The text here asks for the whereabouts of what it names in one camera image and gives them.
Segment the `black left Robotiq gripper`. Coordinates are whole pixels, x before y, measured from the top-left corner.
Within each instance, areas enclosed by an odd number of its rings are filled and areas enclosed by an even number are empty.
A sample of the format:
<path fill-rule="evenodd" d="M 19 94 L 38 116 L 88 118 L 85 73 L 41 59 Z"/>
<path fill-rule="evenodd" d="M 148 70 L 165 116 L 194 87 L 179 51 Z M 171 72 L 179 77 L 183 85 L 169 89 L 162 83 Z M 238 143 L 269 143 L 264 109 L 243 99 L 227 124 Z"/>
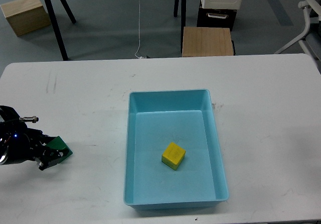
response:
<path fill-rule="evenodd" d="M 1 165 L 36 161 L 43 171 L 63 162 L 69 157 L 69 149 L 46 149 L 39 154 L 40 146 L 57 146 L 57 136 L 42 134 L 42 131 L 1 134 Z"/>

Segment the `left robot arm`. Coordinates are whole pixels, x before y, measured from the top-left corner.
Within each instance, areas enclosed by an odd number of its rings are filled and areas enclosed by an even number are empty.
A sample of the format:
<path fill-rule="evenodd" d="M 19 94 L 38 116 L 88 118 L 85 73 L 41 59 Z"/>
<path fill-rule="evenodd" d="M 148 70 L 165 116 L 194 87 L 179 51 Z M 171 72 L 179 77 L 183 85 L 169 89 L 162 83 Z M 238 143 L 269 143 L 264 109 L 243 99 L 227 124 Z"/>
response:
<path fill-rule="evenodd" d="M 40 170 L 55 166 L 73 154 L 61 137 L 32 129 L 37 116 L 21 117 L 10 106 L 1 106 L 1 165 L 36 161 Z"/>

